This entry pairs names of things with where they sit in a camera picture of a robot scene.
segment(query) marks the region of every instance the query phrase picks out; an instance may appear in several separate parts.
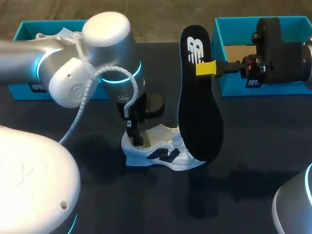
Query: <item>n logo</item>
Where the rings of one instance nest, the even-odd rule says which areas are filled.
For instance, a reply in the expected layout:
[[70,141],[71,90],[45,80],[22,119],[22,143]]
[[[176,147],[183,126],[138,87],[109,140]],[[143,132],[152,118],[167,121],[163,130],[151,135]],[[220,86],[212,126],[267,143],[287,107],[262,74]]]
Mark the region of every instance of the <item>n logo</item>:
[[159,158],[161,161],[172,163],[176,157],[179,156],[180,151],[176,148],[168,155],[168,149],[157,149],[152,152],[147,158],[148,159],[156,159]]
[[204,63],[204,61],[200,60],[202,57],[204,57],[203,43],[200,39],[194,40],[194,38],[188,37],[187,49],[191,52],[189,54],[189,62],[195,64]]

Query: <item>concrete floor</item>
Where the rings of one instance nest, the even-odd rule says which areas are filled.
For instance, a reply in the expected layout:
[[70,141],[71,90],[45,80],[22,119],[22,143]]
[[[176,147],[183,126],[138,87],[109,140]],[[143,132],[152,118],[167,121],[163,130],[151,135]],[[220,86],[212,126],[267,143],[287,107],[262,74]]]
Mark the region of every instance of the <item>concrete floor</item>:
[[81,20],[105,11],[125,14],[138,42],[179,41],[187,25],[211,33],[215,17],[305,15],[311,0],[0,0],[0,39],[23,20]]

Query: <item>black mechanism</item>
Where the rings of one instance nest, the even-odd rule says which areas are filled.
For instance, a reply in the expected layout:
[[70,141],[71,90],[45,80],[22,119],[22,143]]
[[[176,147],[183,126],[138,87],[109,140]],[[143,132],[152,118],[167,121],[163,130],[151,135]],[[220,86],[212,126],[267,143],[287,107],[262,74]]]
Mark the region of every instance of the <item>black mechanism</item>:
[[143,138],[139,133],[139,124],[146,119],[157,118],[165,111],[164,98],[158,94],[143,93],[129,109],[129,117],[124,117],[125,103],[117,103],[121,117],[127,120],[127,134],[132,138],[134,146],[142,146]]
[[246,56],[242,63],[216,61],[216,77],[240,72],[242,78],[259,84],[307,81],[312,68],[312,41],[284,42],[278,18],[261,18],[251,41],[256,54]]

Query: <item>cardboard box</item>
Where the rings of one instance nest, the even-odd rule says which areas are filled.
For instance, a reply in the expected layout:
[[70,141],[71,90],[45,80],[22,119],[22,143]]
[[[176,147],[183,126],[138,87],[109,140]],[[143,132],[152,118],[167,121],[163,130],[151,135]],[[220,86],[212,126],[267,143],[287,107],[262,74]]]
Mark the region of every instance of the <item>cardboard box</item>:
[[[62,28],[67,28],[74,32],[81,32],[85,22],[85,20],[23,21],[13,40],[35,39],[37,33],[55,35],[62,30]],[[15,100],[52,100],[50,94],[43,85],[11,85],[9,86],[9,90]],[[92,99],[108,99],[102,85],[97,87]]]
[[[237,61],[255,54],[251,37],[262,17],[216,18],[212,39],[214,59]],[[304,43],[312,35],[312,25],[307,17],[278,17],[281,24],[282,39],[286,42]],[[223,96],[258,96],[258,95],[299,95],[312,94],[301,81],[282,84],[254,85],[255,81],[242,79],[240,73],[225,74],[219,79]]]

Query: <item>screw hole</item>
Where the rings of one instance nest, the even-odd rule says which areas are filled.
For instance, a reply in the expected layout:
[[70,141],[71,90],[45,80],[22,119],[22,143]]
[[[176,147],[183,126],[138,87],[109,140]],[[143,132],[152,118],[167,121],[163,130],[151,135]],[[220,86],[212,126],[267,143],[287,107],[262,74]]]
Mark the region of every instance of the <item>screw hole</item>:
[[67,205],[67,202],[66,201],[62,201],[60,203],[60,207],[63,209],[63,210],[67,210],[68,209],[68,205]]

